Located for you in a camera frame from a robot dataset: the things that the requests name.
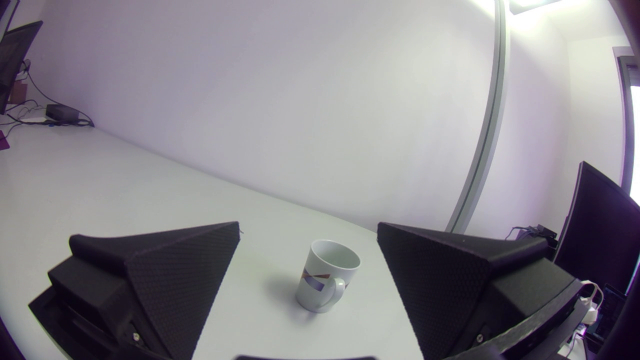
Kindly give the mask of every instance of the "white table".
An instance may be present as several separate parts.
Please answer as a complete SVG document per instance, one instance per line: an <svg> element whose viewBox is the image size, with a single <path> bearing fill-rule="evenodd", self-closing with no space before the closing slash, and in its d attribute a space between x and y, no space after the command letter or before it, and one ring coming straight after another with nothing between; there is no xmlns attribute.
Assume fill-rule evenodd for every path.
<svg viewBox="0 0 640 360"><path fill-rule="evenodd" d="M47 271L70 255L71 234L123 236L233 220L244 234L194 359L422 359L375 233L97 129L19 126L8 140L11 149L0 151L0 316L27 359L64 358L28 304L50 286ZM344 298L321 315L293 297L318 238L345 243L362 258Z"/></svg>

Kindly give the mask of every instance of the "black monitor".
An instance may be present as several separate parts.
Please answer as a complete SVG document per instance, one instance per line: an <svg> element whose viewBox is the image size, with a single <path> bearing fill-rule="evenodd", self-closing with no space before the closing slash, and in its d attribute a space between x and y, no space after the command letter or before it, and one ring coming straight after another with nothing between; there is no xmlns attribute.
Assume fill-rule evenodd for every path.
<svg viewBox="0 0 640 360"><path fill-rule="evenodd" d="M11 19L15 13L15 9L18 7L19 0L0 0L0 33L4 33L9 30Z"/></svg>
<svg viewBox="0 0 640 360"><path fill-rule="evenodd" d="M42 21L7 31L0 41L0 114L4 114L15 77Z"/></svg>
<svg viewBox="0 0 640 360"><path fill-rule="evenodd" d="M545 258L545 238L515 241L380 223L378 244L425 359L546 359L586 314L581 283Z"/></svg>
<svg viewBox="0 0 640 360"><path fill-rule="evenodd" d="M73 235L29 307L74 360L189 360L239 241L237 222Z"/></svg>
<svg viewBox="0 0 640 360"><path fill-rule="evenodd" d="M637 343L634 340L637 338L637 325L640 320L640 281L637 280L639 273L637 270L634 277L636 280L632 281L625 306L600 349L598 360L637 358Z"/></svg>
<svg viewBox="0 0 640 360"><path fill-rule="evenodd" d="M554 263L601 289L626 292L640 254L640 207L606 175L580 164Z"/></svg>

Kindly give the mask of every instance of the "textured black surface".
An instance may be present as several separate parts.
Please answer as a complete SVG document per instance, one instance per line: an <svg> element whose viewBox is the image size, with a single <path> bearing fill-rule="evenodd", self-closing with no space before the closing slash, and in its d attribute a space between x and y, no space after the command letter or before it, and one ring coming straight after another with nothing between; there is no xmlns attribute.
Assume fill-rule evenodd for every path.
<svg viewBox="0 0 640 360"><path fill-rule="evenodd" d="M454 350L489 281L547 249L541 238L499 241L386 223L378 243L427 360Z"/></svg>
<svg viewBox="0 0 640 360"><path fill-rule="evenodd" d="M489 262L395 225L378 226L378 243L422 355L442 359L489 280Z"/></svg>
<svg viewBox="0 0 640 360"><path fill-rule="evenodd" d="M239 240L237 222L122 238L74 235L73 256L50 272L53 287L32 311L65 350L83 354L78 359L118 358L131 341L127 331L137 329L151 351L189 360ZM120 348L86 357L93 335L65 325L67 306Z"/></svg>
<svg viewBox="0 0 640 360"><path fill-rule="evenodd" d="M506 297L523 318L533 315L561 293L575 278L547 259L505 275L492 286Z"/></svg>
<svg viewBox="0 0 640 360"><path fill-rule="evenodd" d="M576 303L581 288L581 283L574 280L547 305L518 325L482 345L448 357L447 360L484 359L482 355L488 348L497 350L507 360L546 359L560 349L562 341L569 337L587 312L586 306Z"/></svg>
<svg viewBox="0 0 640 360"><path fill-rule="evenodd" d="M239 233L234 223L134 256L129 277L174 360L191 359Z"/></svg>

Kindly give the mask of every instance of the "cable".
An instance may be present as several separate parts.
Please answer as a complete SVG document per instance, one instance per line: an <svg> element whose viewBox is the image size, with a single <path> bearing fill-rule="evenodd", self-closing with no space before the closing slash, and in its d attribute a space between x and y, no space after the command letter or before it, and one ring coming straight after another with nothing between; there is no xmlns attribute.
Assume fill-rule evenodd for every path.
<svg viewBox="0 0 640 360"><path fill-rule="evenodd" d="M18 120L22 120L22 118L24 118L25 116L29 115L32 111L42 110L42 109L44 109L44 106L34 106L31 109L22 108L22 109L20 109L20 112L18 113ZM23 110L27 110L27 112L25 112L24 115L20 115Z"/></svg>
<svg viewBox="0 0 640 360"><path fill-rule="evenodd" d="M13 121L11 121L11 122L5 122L5 123L0 124L0 125L11 125L11 124L15 124L16 122L19 122L15 117L11 116L11 114L9 114L9 113L5 113L5 115L6 115L7 117L11 118Z"/></svg>
<svg viewBox="0 0 640 360"><path fill-rule="evenodd" d="M15 124L11 127L11 129L9 129L9 131L6 132L6 134L0 138L0 140L6 140L9 137L9 134L11 133L11 130L13 130L16 126L20 126L22 124Z"/></svg>
<svg viewBox="0 0 640 360"><path fill-rule="evenodd" d="M38 106L36 106L34 108L31 108L23 116L18 116L17 118L13 117L9 113L5 113L5 115L10 117L14 122L19 122L19 123L24 124L24 125L78 126L78 127L92 126L93 127L93 123L91 123L89 120L86 120L86 119L74 119L74 120L51 120L51 119L46 119L45 121L23 121L22 120L22 117L26 116L28 113L32 112L33 110L36 110L37 108L42 109L43 107L38 105ZM8 122L8 123L0 124L0 125L9 125L9 124L12 124L12 123Z"/></svg>
<svg viewBox="0 0 640 360"><path fill-rule="evenodd" d="M575 334L573 335L573 340L571 341L571 347L569 348L569 352L568 352L568 353L566 353L566 355L564 356L564 358L565 358L565 359L569 359L569 355L571 355L571 352L573 351L573 346L575 345L575 339L576 339L576 338L584 339L584 338L582 337L582 335L580 335L580 334L578 334L578 333L575 333Z"/></svg>
<svg viewBox="0 0 640 360"><path fill-rule="evenodd" d="M33 78L31 77L31 73L29 72L29 69L27 69L27 70L26 70L26 72L27 72L27 77L28 77L28 78L29 78L29 80L31 81L31 84L33 84L33 87L35 87L35 88L36 88L36 90L38 90L38 92L42 94L42 96L44 96L45 98L47 98L47 100L49 100L49 101L51 101L51 102L55 102L55 103L56 103L56 104L58 104L58 105L64 105L63 103L58 102L58 101L55 101L54 99L51 99L50 97L46 96L46 95L42 92L42 90L40 90L40 88L38 88L38 85L36 85L36 83L33 81ZM78 120L78 121L77 121L77 124L73 124L73 122L67 122L67 121L65 121L64 123L68 123L69 125L76 125L76 126L91 126L91 127L95 127L95 125L93 124L93 120L91 119L91 117L89 117L89 115L87 115L87 114L85 114L85 113L81 112L80 110L78 110L78 109L76 109L76 108L72 108L71 106L68 106L68 105L64 105L64 106L67 106L67 107L69 107L69 108L71 108L71 109L73 109L73 110L76 110L77 112L79 112L80 114L84 115L84 116L87 118L87 120L84 120L84 119L80 119L80 120Z"/></svg>
<svg viewBox="0 0 640 360"><path fill-rule="evenodd" d="M504 238L505 240L507 240L509 238L509 236L511 236L511 233L513 233L513 231L515 229L520 229L520 230L530 230L528 227L522 227L522 226L514 226L511 228L511 231L509 232L509 234L507 235L506 238Z"/></svg>
<svg viewBox="0 0 640 360"><path fill-rule="evenodd" d="M26 104L26 103L27 103L27 102L29 102L29 101L33 101L33 102L35 102L35 103L36 103L36 106L40 106L40 104L38 104L38 102L37 102L37 101L35 101L35 100L33 100L33 99L29 99L29 100L22 101L20 104L16 104L15 106L12 106L11 108L5 109L5 111L4 111L4 112L12 111L13 109L17 108L18 106L22 106L22 105Z"/></svg>

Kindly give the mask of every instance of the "computer monitor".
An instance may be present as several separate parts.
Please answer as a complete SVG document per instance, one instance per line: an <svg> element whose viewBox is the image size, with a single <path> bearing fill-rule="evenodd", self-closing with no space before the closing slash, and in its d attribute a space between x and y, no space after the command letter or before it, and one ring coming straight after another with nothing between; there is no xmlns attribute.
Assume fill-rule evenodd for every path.
<svg viewBox="0 0 640 360"><path fill-rule="evenodd" d="M74 360L190 360L239 241L237 222L73 235L29 308Z"/></svg>
<svg viewBox="0 0 640 360"><path fill-rule="evenodd" d="M9 30L9 25L18 3L20 3L19 0L0 0L0 40L4 33Z"/></svg>
<svg viewBox="0 0 640 360"><path fill-rule="evenodd" d="M4 114L15 77L42 21L7 31L0 41L0 114Z"/></svg>
<svg viewBox="0 0 640 360"><path fill-rule="evenodd" d="M580 280L626 292L640 254L640 207L583 161L554 263Z"/></svg>

